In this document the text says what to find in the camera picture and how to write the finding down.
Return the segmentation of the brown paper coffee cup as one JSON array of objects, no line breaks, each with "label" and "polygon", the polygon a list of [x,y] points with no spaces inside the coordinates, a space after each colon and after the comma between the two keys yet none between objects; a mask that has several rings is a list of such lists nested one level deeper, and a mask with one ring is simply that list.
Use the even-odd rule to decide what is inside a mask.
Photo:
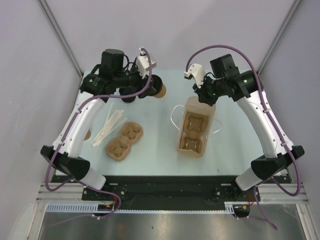
[{"label": "brown paper coffee cup", "polygon": [[153,97],[160,99],[160,98],[163,98],[166,95],[166,93],[167,93],[167,88],[163,84]]}]

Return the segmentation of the single brown pulp cup carrier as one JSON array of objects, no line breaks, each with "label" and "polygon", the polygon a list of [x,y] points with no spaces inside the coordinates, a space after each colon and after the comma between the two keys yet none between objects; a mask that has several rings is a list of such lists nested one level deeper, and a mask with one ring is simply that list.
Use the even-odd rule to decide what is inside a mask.
[{"label": "single brown pulp cup carrier", "polygon": [[203,147],[202,136],[206,131],[208,117],[203,114],[187,112],[183,123],[183,133],[179,148],[200,154]]}]

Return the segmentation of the brown paper bag white handles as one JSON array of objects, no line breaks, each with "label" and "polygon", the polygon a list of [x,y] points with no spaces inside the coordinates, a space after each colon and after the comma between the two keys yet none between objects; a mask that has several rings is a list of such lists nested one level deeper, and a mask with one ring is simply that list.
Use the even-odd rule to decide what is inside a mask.
[{"label": "brown paper bag white handles", "polygon": [[[180,124],[173,120],[177,108],[183,108]],[[184,105],[176,105],[170,114],[170,121],[178,129],[176,150],[179,154],[199,159],[204,156],[209,136],[218,133],[223,123],[215,118],[216,106],[201,103],[198,97],[189,97]]]}]

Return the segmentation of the black plastic cup lid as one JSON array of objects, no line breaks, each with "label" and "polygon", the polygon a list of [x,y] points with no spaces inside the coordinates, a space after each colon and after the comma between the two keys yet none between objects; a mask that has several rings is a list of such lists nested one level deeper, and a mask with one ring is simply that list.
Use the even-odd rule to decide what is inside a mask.
[{"label": "black plastic cup lid", "polygon": [[164,84],[162,79],[156,74],[153,74],[151,78],[152,78],[152,87],[155,90],[155,93],[153,93],[152,96],[155,97],[161,92]]}]

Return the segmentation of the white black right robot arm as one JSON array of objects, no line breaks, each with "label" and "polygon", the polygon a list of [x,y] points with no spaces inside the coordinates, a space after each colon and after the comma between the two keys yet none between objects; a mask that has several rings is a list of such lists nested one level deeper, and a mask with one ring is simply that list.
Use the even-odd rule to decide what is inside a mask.
[{"label": "white black right robot arm", "polygon": [[230,188],[231,196],[242,201],[249,189],[286,169],[293,160],[302,157],[305,150],[301,145],[294,145],[279,126],[253,71],[241,73],[230,54],[211,60],[210,65],[212,77],[197,63],[184,73],[186,78],[195,80],[193,89],[199,102],[213,106],[220,97],[232,98],[249,119],[262,147],[263,155],[253,160]]}]

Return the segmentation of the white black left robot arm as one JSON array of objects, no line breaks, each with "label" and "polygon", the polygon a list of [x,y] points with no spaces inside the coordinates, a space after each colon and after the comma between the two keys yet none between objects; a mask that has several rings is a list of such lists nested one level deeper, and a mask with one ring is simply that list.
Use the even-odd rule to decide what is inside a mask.
[{"label": "white black left robot arm", "polygon": [[123,101],[136,97],[154,97],[163,89],[161,78],[152,73],[157,66],[155,58],[144,48],[139,56],[128,61],[127,55],[119,49],[106,49],[101,61],[83,77],[74,108],[56,140],[44,145],[40,154],[48,162],[47,173],[56,169],[74,180],[93,189],[100,200],[110,196],[107,179],[91,167],[91,163],[80,157],[85,136],[98,112],[109,99]]}]

